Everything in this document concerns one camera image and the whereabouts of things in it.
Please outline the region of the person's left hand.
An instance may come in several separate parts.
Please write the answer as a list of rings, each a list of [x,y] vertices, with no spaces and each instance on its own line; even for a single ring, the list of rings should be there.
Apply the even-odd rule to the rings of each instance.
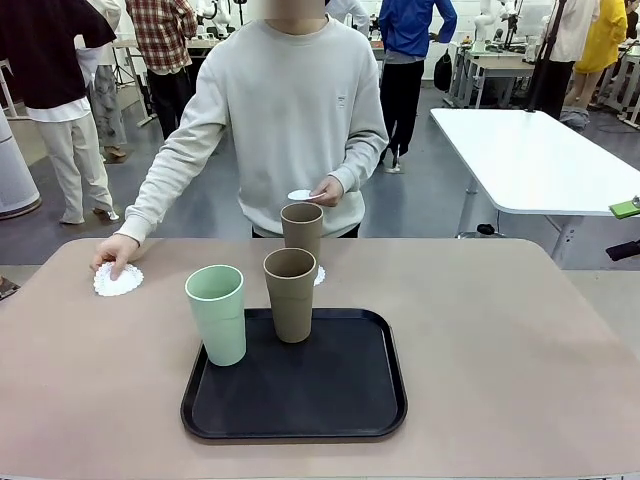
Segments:
[[[343,195],[341,182],[332,175],[325,177],[310,194],[312,203],[325,207],[336,207]]]

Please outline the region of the person's right hand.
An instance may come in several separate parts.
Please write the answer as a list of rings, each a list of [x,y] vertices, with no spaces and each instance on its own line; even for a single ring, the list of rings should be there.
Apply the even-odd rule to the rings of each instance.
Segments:
[[[110,276],[112,280],[117,280],[139,247],[135,239],[115,233],[97,246],[91,269],[96,272],[104,263],[112,262]]]

